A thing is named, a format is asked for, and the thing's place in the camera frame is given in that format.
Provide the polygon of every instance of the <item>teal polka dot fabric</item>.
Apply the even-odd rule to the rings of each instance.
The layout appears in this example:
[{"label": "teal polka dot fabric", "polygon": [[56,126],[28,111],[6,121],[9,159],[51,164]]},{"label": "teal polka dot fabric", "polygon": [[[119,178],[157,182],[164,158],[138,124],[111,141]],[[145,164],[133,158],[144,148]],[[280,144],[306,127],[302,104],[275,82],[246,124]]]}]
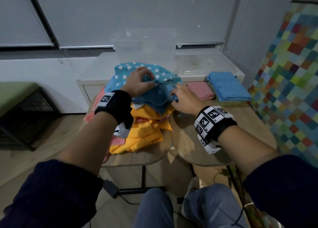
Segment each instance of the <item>teal polka dot fabric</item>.
[{"label": "teal polka dot fabric", "polygon": [[[172,89],[177,83],[182,83],[181,78],[177,74],[173,74],[160,65],[146,64],[140,62],[128,62],[115,66],[115,75],[105,86],[105,92],[118,90],[126,84],[126,79],[130,73],[137,68],[146,66],[155,76],[153,80],[156,86],[148,92],[135,97],[133,102],[136,104],[147,104],[155,111],[163,114],[168,107],[170,101],[177,100],[173,95],[170,97]],[[149,76],[145,76],[143,81],[152,81]]]}]

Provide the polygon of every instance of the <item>navy blue sleeve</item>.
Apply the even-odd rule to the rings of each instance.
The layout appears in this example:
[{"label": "navy blue sleeve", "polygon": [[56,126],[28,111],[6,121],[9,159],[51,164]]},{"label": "navy blue sleeve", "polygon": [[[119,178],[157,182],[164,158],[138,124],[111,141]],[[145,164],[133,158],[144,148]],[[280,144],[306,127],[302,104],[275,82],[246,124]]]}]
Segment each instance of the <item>navy blue sleeve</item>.
[{"label": "navy blue sleeve", "polygon": [[28,176],[0,227],[82,227],[96,214],[102,180],[58,160],[40,162]]},{"label": "navy blue sleeve", "polygon": [[318,227],[318,169],[283,155],[255,169],[243,182],[255,206],[285,227]]}]

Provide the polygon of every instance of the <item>white shoe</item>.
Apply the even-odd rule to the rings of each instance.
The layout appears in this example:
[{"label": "white shoe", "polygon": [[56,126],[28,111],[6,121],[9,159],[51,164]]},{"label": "white shoe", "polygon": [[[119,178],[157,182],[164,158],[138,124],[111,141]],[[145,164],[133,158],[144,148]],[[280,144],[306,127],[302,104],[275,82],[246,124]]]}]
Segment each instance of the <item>white shoe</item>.
[{"label": "white shoe", "polygon": [[[188,186],[188,190],[187,190],[187,193],[185,194],[185,198],[187,197],[187,195],[192,192],[192,191],[195,191],[195,190],[198,190],[200,188],[200,179],[198,177],[194,177],[193,179],[191,179],[190,183],[189,183],[189,186]],[[185,209],[184,209],[184,202],[182,204],[182,208],[181,208],[181,214],[189,219],[188,217],[186,217],[185,215]]]}]

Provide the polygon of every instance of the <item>multicolored square pattern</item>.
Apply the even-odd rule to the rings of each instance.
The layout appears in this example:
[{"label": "multicolored square pattern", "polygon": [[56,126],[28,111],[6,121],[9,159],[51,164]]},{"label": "multicolored square pattern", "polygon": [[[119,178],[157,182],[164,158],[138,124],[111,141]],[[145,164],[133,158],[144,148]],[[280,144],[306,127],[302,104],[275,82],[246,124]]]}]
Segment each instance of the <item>multicolored square pattern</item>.
[{"label": "multicolored square pattern", "polygon": [[279,151],[318,167],[318,5],[293,4],[249,93]]}]

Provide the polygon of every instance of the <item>hand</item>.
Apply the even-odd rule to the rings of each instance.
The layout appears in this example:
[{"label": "hand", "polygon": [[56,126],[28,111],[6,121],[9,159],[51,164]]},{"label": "hand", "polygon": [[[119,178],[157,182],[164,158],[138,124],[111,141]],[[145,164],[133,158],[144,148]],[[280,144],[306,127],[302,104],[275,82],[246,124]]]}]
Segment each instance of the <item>hand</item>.
[{"label": "hand", "polygon": [[173,94],[178,97],[178,102],[173,101],[171,105],[182,113],[197,116],[197,114],[207,106],[207,104],[201,101],[199,97],[185,85],[178,83],[176,88],[171,91],[171,95]]},{"label": "hand", "polygon": [[131,98],[137,97],[155,86],[154,81],[142,82],[142,79],[148,75],[151,79],[155,79],[153,73],[147,69],[147,67],[140,67],[130,73],[130,76],[127,77],[126,84],[120,88],[127,92]]}]

